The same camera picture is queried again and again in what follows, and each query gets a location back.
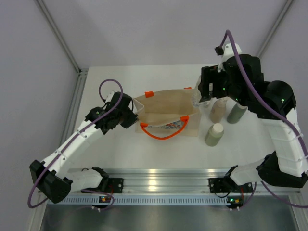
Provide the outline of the beige pump bottle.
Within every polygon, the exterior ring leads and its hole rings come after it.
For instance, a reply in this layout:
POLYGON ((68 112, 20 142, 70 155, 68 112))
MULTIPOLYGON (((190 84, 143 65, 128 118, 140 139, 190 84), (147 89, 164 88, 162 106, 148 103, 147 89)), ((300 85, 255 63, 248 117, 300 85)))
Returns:
POLYGON ((225 115, 226 106, 227 106, 227 97, 223 97, 221 99, 217 99, 211 109, 210 112, 210 120, 215 124, 219 123, 225 115))

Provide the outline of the grey-green pump bottle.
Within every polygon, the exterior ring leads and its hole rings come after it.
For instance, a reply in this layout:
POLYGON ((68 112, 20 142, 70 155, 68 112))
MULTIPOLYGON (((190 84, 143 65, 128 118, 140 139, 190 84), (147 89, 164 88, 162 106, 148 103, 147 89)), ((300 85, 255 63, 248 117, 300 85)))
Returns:
POLYGON ((242 106, 239 103, 235 104, 227 116, 227 122, 230 124, 238 123, 247 111, 247 108, 247 106, 242 106))

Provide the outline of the light green round-cap bottle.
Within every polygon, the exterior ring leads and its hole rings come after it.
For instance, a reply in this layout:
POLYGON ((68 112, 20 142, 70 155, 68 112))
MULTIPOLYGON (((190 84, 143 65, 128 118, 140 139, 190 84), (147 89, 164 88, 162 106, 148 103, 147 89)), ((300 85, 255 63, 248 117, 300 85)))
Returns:
POLYGON ((224 127, 221 123, 213 124, 206 136, 205 136, 205 143, 210 147, 214 147, 218 144, 222 136, 224 135, 224 127))

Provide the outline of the canvas bag with orange handles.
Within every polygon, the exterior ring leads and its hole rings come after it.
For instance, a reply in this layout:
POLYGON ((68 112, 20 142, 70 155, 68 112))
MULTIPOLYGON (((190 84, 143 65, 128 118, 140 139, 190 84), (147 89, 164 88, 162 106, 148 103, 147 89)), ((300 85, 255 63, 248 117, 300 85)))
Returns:
POLYGON ((191 101, 193 89, 148 91, 133 98, 138 115, 135 131, 157 140, 198 136, 201 113, 191 101))

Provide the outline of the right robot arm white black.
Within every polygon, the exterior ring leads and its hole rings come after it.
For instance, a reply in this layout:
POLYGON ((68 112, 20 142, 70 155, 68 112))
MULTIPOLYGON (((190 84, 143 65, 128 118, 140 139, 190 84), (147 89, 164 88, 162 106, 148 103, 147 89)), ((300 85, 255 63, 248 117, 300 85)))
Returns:
POLYGON ((223 70, 219 70, 218 65, 202 67, 198 85, 200 101, 229 97, 246 106, 268 130, 274 152, 260 161, 232 167, 224 176, 224 186, 229 191, 235 191, 246 183, 263 181, 271 186, 302 188, 308 180, 308 161, 301 147, 293 90, 280 80, 265 81, 259 58, 241 54, 240 60, 264 103, 253 95, 235 57, 222 63, 223 70))

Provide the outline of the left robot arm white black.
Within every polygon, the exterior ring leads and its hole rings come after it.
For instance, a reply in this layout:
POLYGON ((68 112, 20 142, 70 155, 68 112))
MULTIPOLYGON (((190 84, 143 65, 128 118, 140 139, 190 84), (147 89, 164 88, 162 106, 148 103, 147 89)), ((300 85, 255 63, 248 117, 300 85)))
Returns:
POLYGON ((121 92, 112 92, 103 107, 90 110, 80 127, 54 153, 30 166, 34 186, 53 203, 59 203, 70 193, 91 190, 109 192, 109 175, 99 167, 69 173, 69 169, 92 143, 117 125, 129 128, 137 122, 133 100, 121 92))

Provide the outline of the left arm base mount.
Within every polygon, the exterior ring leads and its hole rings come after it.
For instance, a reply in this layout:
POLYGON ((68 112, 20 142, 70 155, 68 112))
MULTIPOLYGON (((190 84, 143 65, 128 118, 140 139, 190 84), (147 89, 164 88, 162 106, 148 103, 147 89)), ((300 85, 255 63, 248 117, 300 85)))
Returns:
POLYGON ((123 187, 124 187, 123 178, 109 178, 104 192, 109 194, 122 193, 123 187))

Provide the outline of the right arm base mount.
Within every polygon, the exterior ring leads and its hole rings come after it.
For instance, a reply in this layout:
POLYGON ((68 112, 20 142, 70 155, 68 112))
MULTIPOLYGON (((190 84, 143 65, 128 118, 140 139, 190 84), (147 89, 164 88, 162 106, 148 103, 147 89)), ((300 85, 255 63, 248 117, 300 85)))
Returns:
POLYGON ((211 193, 230 193, 224 178, 209 178, 208 185, 211 193))

